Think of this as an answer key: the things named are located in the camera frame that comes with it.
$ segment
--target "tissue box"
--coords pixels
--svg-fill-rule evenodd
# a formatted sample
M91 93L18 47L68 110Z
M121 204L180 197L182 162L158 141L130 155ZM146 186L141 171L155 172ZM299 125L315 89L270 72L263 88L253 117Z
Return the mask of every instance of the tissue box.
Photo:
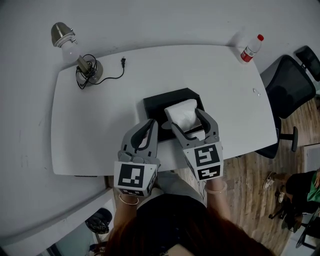
M159 124L158 130L158 141L166 141L174 139L176 136L173 134L171 129L163 129L162 125L168 121L167 115L165 113L165 108L170 107L174 104L184 102L186 100L195 99L197 102L197 108L205 111L204 106L201 102L199 94L195 93L189 88L184 88L180 90L174 90L171 92L166 92L156 96L143 99L144 109L148 119L155 119ZM191 134L203 130L202 126L196 127L186 134Z

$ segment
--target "cable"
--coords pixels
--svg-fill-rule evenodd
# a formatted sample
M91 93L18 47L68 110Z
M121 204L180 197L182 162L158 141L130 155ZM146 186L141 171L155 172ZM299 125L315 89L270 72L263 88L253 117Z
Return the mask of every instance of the cable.
M87 63L88 63L89 66L91 67L91 69L90 69L90 74L89 74L89 75L86 75L86 76L84 76L83 73L81 72L80 68L77 67L77 69L76 69L76 71L75 71L75 75L77 76L77 73L80 72L81 75L82 75L82 77L85 79L85 82L84 82L84 84L83 84L82 86L81 86L81 85L78 83L78 81L77 81L77 84L78 84L78 86L79 86L79 88L80 88L81 90L83 90L88 83L90 83L90 84L92 84L92 85L99 85L99 84L101 84L102 82L104 82L104 81L107 80L107 79L119 79L119 78L121 78L121 77L124 75L124 73L125 73L126 59L123 57L123 58L121 59L122 74L121 74L120 76L118 76L118 77L106 77L106 78L104 78L103 80L101 80L100 82L97 82L97 83L90 82L89 79L92 78L92 77L96 74L96 71L97 71L97 60L96 60L96 58L95 58L93 55L91 55L91 54L86 54L86 55L84 55L83 57L85 57L85 56L87 56L87 55L92 56L92 57L94 58L95 63L94 63L94 65L93 65L91 61L87 61Z
M202 181L202 193L201 193L201 191L200 191L200 181L198 181L198 189L199 189L199 193L200 193L200 195L202 197L202 200L205 200L205 186L204 186L204 184L207 184L207 182L206 181Z

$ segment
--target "light bulb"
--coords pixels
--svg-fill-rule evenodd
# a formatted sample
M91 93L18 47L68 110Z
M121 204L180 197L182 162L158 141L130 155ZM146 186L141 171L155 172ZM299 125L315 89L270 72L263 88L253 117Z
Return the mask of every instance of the light bulb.
M72 43L70 40L66 41L63 45L61 45L61 48L62 57L66 63L73 63L80 56L79 47L75 43Z

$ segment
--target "wrist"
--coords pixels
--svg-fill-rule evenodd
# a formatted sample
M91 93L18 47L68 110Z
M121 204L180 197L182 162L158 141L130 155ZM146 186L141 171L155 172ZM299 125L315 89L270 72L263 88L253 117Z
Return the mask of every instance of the wrist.
M220 191L223 190L225 187L225 184L222 180L222 178L213 178L206 181L206 187L208 190L211 191Z
M128 195L128 194L121 194L121 198L122 200L124 200L125 202L129 203L129 204L134 204L137 202L137 197L134 195Z

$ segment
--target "bracelet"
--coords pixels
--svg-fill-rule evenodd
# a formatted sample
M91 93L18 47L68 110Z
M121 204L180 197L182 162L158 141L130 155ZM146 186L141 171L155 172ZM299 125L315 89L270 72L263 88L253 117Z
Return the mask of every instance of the bracelet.
M227 187L228 187L227 183L225 181L223 183L224 183L223 189L221 189L221 190L210 190L210 189L207 188L207 184L205 184L204 190L210 195L219 195L222 192L227 190Z
M137 204L139 204L139 198L136 198L136 202L135 203L128 203L126 201L124 201L122 198L121 198L121 194L119 194L119 199L121 200L122 203L126 204L126 205L129 205L129 206L136 206Z

